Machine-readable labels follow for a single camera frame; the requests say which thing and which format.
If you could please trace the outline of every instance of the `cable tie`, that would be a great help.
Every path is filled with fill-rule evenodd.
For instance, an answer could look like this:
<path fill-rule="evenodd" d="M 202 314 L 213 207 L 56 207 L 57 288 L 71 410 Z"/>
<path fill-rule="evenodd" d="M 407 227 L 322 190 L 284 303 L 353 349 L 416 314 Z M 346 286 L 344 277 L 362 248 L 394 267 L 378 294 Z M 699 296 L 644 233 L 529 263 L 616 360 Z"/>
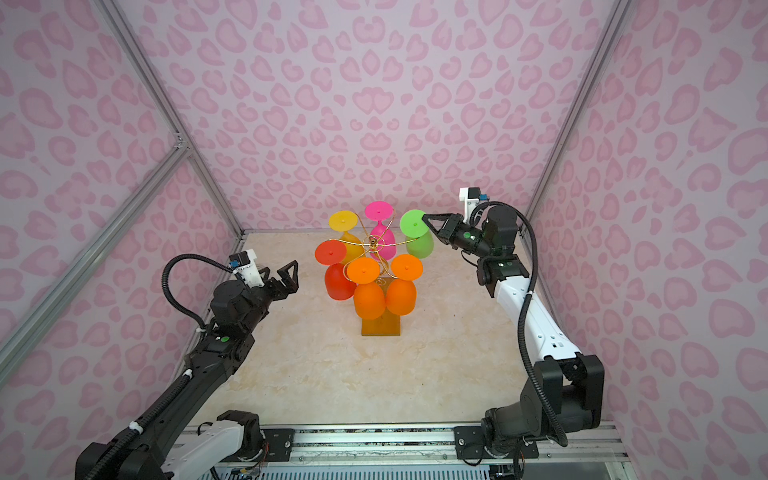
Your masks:
<path fill-rule="evenodd" d="M 136 422 L 129 423 L 128 428 L 131 430 L 136 430 L 137 432 L 139 432 L 139 435 L 144 433 L 144 428 Z"/>

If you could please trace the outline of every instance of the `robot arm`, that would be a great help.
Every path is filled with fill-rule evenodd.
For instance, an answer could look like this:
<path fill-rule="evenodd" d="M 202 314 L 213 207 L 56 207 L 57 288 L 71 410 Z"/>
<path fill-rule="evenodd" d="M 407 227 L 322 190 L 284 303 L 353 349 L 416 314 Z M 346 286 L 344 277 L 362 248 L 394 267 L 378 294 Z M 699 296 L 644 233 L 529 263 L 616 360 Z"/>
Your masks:
<path fill-rule="evenodd" d="M 169 265 L 187 258 L 204 259 L 184 254 Z M 77 480 L 166 480 L 167 474 L 181 480 L 199 478 L 228 455 L 249 461 L 263 454 L 259 416 L 248 412 L 225 412 L 204 435 L 183 445 L 178 441 L 205 401 L 243 364 L 253 346 L 252 332 L 269 313 L 270 304 L 299 289 L 298 262 L 279 269 L 276 280 L 268 268 L 258 270 L 255 259 L 252 250 L 231 256 L 229 267 L 204 259 L 236 278 L 214 290 L 210 303 L 214 319 L 187 355 L 187 370 L 108 444 L 91 443 L 75 464 Z"/>
<path fill-rule="evenodd" d="M 507 204 L 488 202 L 479 188 L 462 189 L 459 198 L 465 203 L 466 221 L 460 214 L 425 214 L 423 220 L 438 240 L 462 249 L 462 255 L 478 257 L 478 284 L 517 322 L 518 345 L 528 374 L 519 402 L 485 413 L 485 449 L 503 457 L 520 449 L 523 439 L 554 439 L 566 446 L 565 433 L 600 425 L 603 365 L 594 355 L 582 355 L 532 291 L 537 267 L 529 276 L 514 253 L 518 218 L 528 229 L 529 222 Z M 477 228 L 483 210 L 488 215 L 482 228 Z M 442 222 L 439 228 L 436 221 Z M 570 384 L 564 385 L 564 379 Z"/>

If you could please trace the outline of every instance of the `metal plate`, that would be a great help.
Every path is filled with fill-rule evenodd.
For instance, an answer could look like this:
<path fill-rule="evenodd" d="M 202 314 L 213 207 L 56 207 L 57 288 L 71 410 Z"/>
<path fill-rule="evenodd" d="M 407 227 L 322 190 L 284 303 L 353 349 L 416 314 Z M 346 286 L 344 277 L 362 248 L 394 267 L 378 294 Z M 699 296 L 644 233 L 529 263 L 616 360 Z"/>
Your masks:
<path fill-rule="evenodd" d="M 270 444 L 267 462 L 288 462 L 293 447 L 293 429 L 265 429 L 264 439 Z"/>
<path fill-rule="evenodd" d="M 482 429 L 479 427 L 456 427 L 453 429 L 453 436 L 456 444 L 456 458 L 460 460 L 477 460 L 480 458 L 481 453 L 482 458 L 489 458 L 491 460 L 510 459 L 512 456 L 510 453 L 504 458 L 491 457 L 485 451 Z M 525 458 L 538 458 L 536 442 L 523 446 L 522 452 Z"/>

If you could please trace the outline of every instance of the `black arm segment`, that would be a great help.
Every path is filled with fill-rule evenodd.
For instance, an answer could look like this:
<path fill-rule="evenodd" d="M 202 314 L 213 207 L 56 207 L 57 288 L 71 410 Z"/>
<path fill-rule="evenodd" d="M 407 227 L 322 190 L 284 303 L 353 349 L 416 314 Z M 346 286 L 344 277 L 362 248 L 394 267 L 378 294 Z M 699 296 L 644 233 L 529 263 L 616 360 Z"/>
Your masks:
<path fill-rule="evenodd" d="M 166 480 L 161 467 L 174 442 L 206 400 L 243 364 L 253 346 L 252 332 L 269 313 L 270 304 L 299 289 L 298 269 L 294 260 L 277 271 L 280 281 L 270 278 L 262 287 L 248 287 L 241 280 L 228 280 L 217 286 L 211 301 L 211 323 L 215 322 L 215 326 L 209 326 L 204 340 L 185 359 L 191 378 L 186 374 L 172 382 L 136 420 L 144 428 L 141 434 L 126 428 L 107 445 L 91 443 L 78 457 L 75 480 Z M 262 277 L 270 274 L 269 269 L 261 273 Z M 254 435 L 246 438 L 260 439 L 258 417 L 254 417 L 255 422 L 237 414 L 227 419 L 240 422 L 247 429 L 255 428 Z M 244 445 L 236 455 L 251 458 L 260 448 L 261 445 Z"/>

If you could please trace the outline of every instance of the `ventilation grille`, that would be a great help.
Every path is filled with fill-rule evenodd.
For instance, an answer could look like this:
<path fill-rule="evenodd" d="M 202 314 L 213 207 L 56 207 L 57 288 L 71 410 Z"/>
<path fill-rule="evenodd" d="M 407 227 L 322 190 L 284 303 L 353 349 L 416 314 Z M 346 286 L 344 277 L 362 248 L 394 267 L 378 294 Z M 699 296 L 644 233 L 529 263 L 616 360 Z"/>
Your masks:
<path fill-rule="evenodd" d="M 221 480 L 234 480 L 232 468 L 217 468 Z M 210 473 L 199 480 L 213 480 Z M 451 465 L 418 467 L 366 466 L 350 467 L 266 467 L 254 480 L 490 480 L 488 467 L 463 468 Z"/>

